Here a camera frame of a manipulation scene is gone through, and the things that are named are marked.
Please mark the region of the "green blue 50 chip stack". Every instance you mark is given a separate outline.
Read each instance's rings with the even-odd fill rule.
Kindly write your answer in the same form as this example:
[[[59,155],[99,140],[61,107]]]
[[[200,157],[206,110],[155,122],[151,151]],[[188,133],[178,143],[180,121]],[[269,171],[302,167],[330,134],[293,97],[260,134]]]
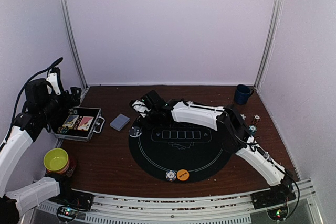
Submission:
[[[248,130],[249,130],[249,133],[252,135],[252,136],[255,136],[256,133],[257,133],[257,126],[255,125],[250,125],[248,127]]]

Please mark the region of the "10 chips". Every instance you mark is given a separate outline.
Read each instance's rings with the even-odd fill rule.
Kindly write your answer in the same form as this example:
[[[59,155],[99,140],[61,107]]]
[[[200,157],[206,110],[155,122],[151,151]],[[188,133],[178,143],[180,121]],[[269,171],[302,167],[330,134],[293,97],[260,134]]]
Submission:
[[[177,174],[176,174],[176,171],[174,170],[168,170],[166,173],[165,173],[165,178],[167,181],[169,182],[173,182],[176,180],[177,178]]]

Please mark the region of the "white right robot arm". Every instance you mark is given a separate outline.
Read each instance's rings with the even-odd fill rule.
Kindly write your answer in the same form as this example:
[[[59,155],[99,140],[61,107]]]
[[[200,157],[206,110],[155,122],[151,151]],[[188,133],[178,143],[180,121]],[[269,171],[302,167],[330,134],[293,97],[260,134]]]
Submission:
[[[258,144],[234,106],[165,101],[150,91],[132,100],[130,107],[138,117],[130,129],[129,148],[148,174],[168,182],[198,182],[219,172],[237,155],[270,187],[253,194],[256,208],[299,199],[290,171]]]

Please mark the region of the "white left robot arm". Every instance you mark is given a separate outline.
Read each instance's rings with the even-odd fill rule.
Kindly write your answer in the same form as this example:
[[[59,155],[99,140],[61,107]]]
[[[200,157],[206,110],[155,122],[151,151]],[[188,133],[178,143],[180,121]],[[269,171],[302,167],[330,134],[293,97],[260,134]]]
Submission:
[[[14,113],[1,143],[1,223],[18,223],[29,210],[56,197],[71,205],[76,197],[66,175],[50,172],[39,181],[16,191],[6,191],[10,176],[26,150],[43,129],[56,133],[68,111],[80,104],[81,89],[64,90],[56,63],[39,71],[46,78],[31,76],[20,90],[26,101],[21,113]]]

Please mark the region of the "orange big blind button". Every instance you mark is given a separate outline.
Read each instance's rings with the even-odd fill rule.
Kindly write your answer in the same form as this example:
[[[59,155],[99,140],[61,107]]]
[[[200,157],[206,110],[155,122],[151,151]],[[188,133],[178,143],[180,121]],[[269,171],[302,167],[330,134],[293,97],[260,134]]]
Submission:
[[[176,178],[182,182],[187,181],[189,177],[190,173],[186,169],[180,169],[176,173]]]

